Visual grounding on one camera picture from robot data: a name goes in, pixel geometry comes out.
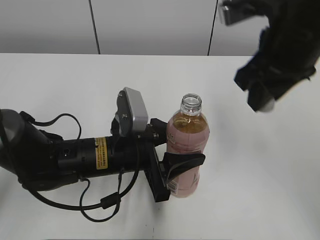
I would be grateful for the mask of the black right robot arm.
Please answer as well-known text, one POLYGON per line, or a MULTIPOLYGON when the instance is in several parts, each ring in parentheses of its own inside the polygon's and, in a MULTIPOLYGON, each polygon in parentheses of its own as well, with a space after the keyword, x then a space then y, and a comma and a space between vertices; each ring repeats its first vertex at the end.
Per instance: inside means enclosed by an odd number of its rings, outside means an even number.
POLYGON ((255 16, 268 19, 257 52, 234 77, 248 92, 247 104, 253 111, 270 111, 292 87, 316 73, 320 58, 318 0, 224 0, 219 10, 226 26, 255 16))

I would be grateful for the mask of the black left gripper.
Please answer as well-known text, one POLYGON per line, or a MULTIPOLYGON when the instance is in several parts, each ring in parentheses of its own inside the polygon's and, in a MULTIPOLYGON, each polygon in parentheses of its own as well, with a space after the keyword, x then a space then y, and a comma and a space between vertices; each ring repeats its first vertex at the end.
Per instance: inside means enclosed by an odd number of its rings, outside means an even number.
POLYGON ((110 130, 112 136, 106 138, 108 155, 106 174, 114 175, 120 170, 126 173, 134 172, 139 166, 139 170, 144 171, 156 203, 167 201, 170 198, 170 190, 166 183, 203 165, 206 159, 203 153, 165 152, 161 161, 162 170, 155 147, 167 143, 167 126, 167 122, 152 118, 143 133, 122 137, 119 133, 119 124, 114 119, 110 130))

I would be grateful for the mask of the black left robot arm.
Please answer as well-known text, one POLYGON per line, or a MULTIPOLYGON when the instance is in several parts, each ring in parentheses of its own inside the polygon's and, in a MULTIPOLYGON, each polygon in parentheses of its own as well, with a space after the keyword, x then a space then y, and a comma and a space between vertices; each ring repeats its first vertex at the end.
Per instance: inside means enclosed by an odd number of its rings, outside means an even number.
POLYGON ((0 146, 0 165, 15 174, 25 189, 51 191, 78 182, 118 173, 145 173, 156 202, 170 198, 168 182, 205 161, 201 152, 165 153, 158 159, 156 147, 166 143, 167 124, 153 118, 143 132, 122 132, 125 123, 114 119, 111 136, 64 140, 43 130, 25 112, 3 109, 0 125, 7 144, 0 146))

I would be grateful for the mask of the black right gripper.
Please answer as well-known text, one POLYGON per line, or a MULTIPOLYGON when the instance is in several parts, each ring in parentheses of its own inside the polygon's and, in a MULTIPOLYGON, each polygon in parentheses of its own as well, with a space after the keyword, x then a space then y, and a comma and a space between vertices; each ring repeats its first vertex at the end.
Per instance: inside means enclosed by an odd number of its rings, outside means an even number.
POLYGON ((280 99, 313 76, 315 64, 314 24, 272 24, 261 32, 256 54, 237 70, 234 82, 248 92, 248 105, 259 112, 269 100, 280 99))

